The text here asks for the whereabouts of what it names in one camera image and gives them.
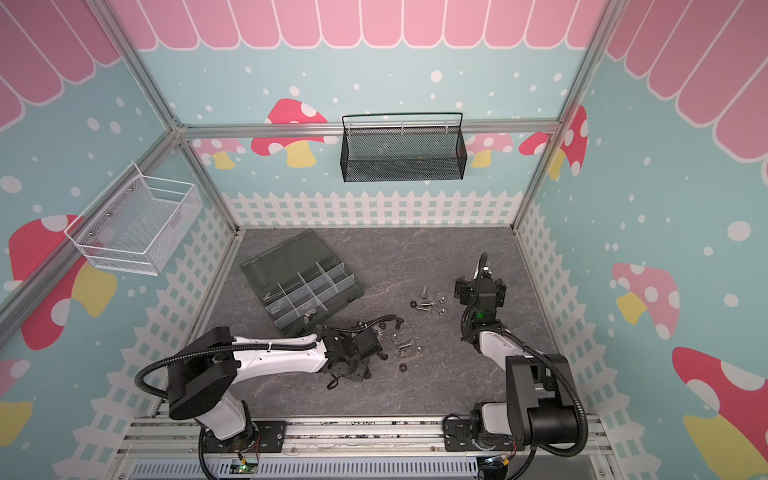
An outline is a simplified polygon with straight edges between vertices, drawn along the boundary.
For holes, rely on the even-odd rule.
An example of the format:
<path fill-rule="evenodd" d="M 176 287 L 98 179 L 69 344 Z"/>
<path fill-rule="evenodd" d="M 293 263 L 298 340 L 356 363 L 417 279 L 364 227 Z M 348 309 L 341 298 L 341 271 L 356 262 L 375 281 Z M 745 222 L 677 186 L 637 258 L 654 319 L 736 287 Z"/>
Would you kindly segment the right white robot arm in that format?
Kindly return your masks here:
<path fill-rule="evenodd" d="M 480 449 L 529 447 L 574 457 L 586 447 L 589 427 L 570 364 L 530 346 L 497 319 L 505 295 L 503 282 L 487 273 L 455 282 L 454 297 L 465 307 L 462 340 L 505 374 L 505 399 L 476 404 L 465 430 Z"/>

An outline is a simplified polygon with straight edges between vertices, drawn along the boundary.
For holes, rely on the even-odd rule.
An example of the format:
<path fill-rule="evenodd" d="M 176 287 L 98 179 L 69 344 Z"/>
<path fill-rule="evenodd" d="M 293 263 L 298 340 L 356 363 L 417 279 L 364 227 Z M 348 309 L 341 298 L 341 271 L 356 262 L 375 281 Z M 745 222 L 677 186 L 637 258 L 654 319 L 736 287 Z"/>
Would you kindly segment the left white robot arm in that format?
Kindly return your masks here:
<path fill-rule="evenodd" d="M 371 377 L 370 359 L 387 358 L 371 329 L 327 329 L 303 337 L 249 339 L 215 327 L 177 354 L 145 366 L 136 388 L 165 399 L 169 417 L 194 420 L 222 443 L 256 437 L 247 404 L 230 392 L 234 384 L 268 375 L 326 373 L 329 385 Z"/>

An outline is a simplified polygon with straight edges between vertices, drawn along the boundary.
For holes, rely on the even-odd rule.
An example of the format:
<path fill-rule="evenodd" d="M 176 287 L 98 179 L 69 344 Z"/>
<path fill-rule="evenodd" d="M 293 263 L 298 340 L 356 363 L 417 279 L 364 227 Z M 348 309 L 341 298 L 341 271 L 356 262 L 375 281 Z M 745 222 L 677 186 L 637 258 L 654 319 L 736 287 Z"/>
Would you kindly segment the dark green compartment organizer box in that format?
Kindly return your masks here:
<path fill-rule="evenodd" d="M 364 295 L 356 275 L 312 230 L 241 263 L 240 269 L 285 337 L 311 333 Z"/>

